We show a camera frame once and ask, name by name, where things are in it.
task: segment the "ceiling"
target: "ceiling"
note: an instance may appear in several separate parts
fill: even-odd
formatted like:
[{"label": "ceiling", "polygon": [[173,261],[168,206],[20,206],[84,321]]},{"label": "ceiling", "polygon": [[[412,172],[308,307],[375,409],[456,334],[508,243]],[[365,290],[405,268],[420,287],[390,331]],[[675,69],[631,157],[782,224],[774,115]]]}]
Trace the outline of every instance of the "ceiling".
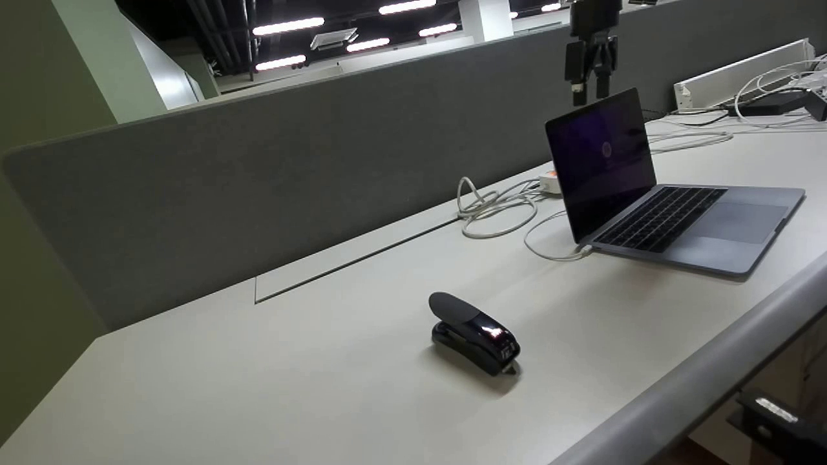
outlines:
[{"label": "ceiling", "polygon": [[[160,46],[194,38],[221,74],[255,73],[259,61],[305,55],[308,61],[346,55],[344,46],[309,51],[319,30],[357,29],[358,42],[387,37],[390,43],[419,42],[419,30],[438,22],[460,26],[456,0],[437,0],[434,8],[380,16],[380,4],[396,0],[115,0]],[[511,0],[511,10],[539,12],[549,0]],[[253,37],[255,26],[322,16],[313,30]]]}]

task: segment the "laptop keyboard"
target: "laptop keyboard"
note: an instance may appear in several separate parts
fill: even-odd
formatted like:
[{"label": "laptop keyboard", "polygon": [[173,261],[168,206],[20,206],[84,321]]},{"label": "laptop keyboard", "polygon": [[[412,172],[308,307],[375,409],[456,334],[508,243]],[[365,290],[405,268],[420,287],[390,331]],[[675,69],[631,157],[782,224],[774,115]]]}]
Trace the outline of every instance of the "laptop keyboard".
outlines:
[{"label": "laptop keyboard", "polygon": [[662,254],[684,232],[725,189],[658,189],[645,203],[623,218],[597,243]]}]

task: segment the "ceiling light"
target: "ceiling light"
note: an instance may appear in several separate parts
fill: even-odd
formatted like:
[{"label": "ceiling light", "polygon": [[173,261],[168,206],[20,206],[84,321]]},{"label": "ceiling light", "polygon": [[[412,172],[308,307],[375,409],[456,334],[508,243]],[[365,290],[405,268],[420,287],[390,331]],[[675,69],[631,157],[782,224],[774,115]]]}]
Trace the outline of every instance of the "ceiling light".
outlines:
[{"label": "ceiling light", "polygon": [[564,3],[548,3],[539,8],[543,12],[549,12],[549,10],[564,10]]},{"label": "ceiling light", "polygon": [[380,16],[396,16],[396,12],[405,12],[405,10],[423,10],[423,8],[434,8],[437,0],[409,0],[409,3],[390,3],[380,8]]},{"label": "ceiling light", "polygon": [[314,17],[283,20],[283,22],[265,22],[265,26],[253,29],[253,33],[255,37],[274,37],[274,33],[318,29],[322,22],[326,22],[326,17],[314,16]]},{"label": "ceiling light", "polygon": [[275,69],[275,68],[294,68],[294,65],[303,65],[308,61],[305,55],[292,55],[292,56],[281,56],[281,60],[272,60],[272,61],[259,61],[255,69]]},{"label": "ceiling light", "polygon": [[438,37],[438,33],[449,33],[449,30],[456,30],[460,26],[456,22],[438,22],[438,26],[430,26],[430,29],[420,29],[419,37]]},{"label": "ceiling light", "polygon": [[371,38],[371,42],[357,42],[357,43],[348,43],[348,46],[346,46],[346,51],[348,51],[348,55],[353,55],[353,51],[362,51],[362,50],[380,50],[380,46],[385,46],[385,43],[390,43],[390,38],[387,38],[387,37],[381,37],[381,38]]}]

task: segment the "silver laptop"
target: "silver laptop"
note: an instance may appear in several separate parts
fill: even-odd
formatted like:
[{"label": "silver laptop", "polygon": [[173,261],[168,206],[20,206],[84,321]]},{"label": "silver laptop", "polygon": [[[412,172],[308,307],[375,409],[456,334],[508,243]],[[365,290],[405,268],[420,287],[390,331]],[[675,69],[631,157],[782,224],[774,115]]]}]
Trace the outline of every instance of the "silver laptop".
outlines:
[{"label": "silver laptop", "polygon": [[801,189],[664,187],[636,90],[544,123],[579,246],[720,276],[748,276],[803,202]]}]

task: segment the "desk divider panel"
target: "desk divider panel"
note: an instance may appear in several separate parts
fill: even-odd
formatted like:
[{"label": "desk divider panel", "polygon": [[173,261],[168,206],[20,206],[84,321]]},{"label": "desk divider panel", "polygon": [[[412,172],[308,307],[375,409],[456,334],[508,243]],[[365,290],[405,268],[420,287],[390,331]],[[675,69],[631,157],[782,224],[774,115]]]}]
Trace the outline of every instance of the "desk divider panel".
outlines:
[{"label": "desk divider panel", "polygon": [[[615,90],[808,37],[823,0],[679,0],[623,16]],[[569,29],[259,92],[5,157],[22,203],[120,329],[548,161]]]}]

